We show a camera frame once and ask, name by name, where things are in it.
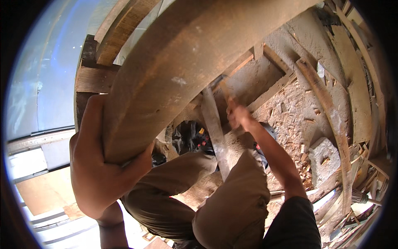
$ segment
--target dirt ground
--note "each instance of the dirt ground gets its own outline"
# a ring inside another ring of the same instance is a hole
[[[327,137],[334,145],[336,144],[324,110],[314,92],[311,91],[310,85],[295,66],[295,61],[304,57],[315,68],[318,61],[325,68],[325,84],[334,104],[338,106],[339,115],[346,125],[347,136],[351,137],[350,106],[345,89],[347,84],[344,82],[339,59],[325,33],[325,27],[322,26],[314,10],[307,10],[293,18],[265,37],[264,42],[294,70],[297,81],[286,86],[283,91],[268,100],[253,113],[253,116],[258,121],[269,123],[275,128],[278,143],[296,163],[297,170],[302,172],[309,165],[308,158],[304,161],[301,160],[302,145],[304,145],[304,152],[307,153],[309,147],[321,137]],[[262,56],[259,60],[251,60],[242,67],[228,79],[226,85],[231,94],[236,96],[241,104],[248,105],[267,91],[282,76],[283,74],[265,56]],[[221,123],[225,125],[227,124],[225,112],[227,105],[220,90],[215,92],[215,99]],[[204,124],[200,107],[189,104],[175,119],[173,128],[184,120],[196,120]],[[231,165],[235,165],[245,149],[244,143],[236,136],[234,131],[225,134],[225,139],[229,149],[228,161]],[[178,156],[171,144],[165,145],[158,142],[157,148],[166,154],[168,161]],[[306,190],[313,189],[311,174],[303,175],[302,179]],[[175,198],[197,210],[198,205],[221,184],[221,175],[219,172],[215,172],[201,179],[187,192],[179,194]],[[272,172],[267,175],[267,184],[270,191],[282,190],[282,186]],[[309,199],[314,203],[340,184],[341,174],[335,172],[320,186],[315,194],[309,196]],[[338,195],[335,195],[315,212],[317,221],[321,220],[337,197]],[[283,202],[273,202],[267,206],[269,214],[265,221],[266,228],[271,225],[282,204]],[[322,242],[329,241],[329,234],[341,219],[342,214],[338,212],[326,226],[320,229]]]

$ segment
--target broom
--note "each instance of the broom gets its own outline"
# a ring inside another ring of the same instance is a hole
[[[367,202],[370,202],[370,203],[382,206],[380,201],[376,201],[376,200],[370,199],[367,194],[362,193],[361,191],[356,190],[356,189],[352,189],[351,202],[352,203],[367,203]]]

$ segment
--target hand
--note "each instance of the hand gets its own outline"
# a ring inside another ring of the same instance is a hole
[[[238,102],[231,97],[228,99],[228,108],[226,112],[232,129],[237,129],[242,125],[245,131],[249,131],[250,124],[256,121],[246,108],[238,104]]]
[[[102,110],[107,95],[90,97],[80,131],[70,139],[70,175],[80,210],[99,219],[104,210],[122,197],[152,168],[154,143],[125,167],[104,163]]]

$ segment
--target khaki pants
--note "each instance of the khaki pants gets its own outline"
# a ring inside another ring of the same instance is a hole
[[[186,153],[153,168],[122,202],[152,234],[175,242],[197,239],[208,249],[258,248],[270,194],[267,177],[250,150],[197,212],[170,197],[187,191],[216,166],[214,156]]]

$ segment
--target person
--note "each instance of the person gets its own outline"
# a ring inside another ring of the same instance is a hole
[[[223,185],[196,212],[171,198],[217,166],[214,155],[188,152],[152,168],[154,144],[126,166],[104,163],[102,109],[106,95],[92,96],[80,131],[70,140],[72,187],[80,210],[97,220],[102,248],[129,248],[121,208],[174,248],[321,248],[312,204],[290,156],[246,108],[228,101],[232,128],[240,125],[261,147],[285,202],[264,236],[270,193],[253,150],[243,152]]]

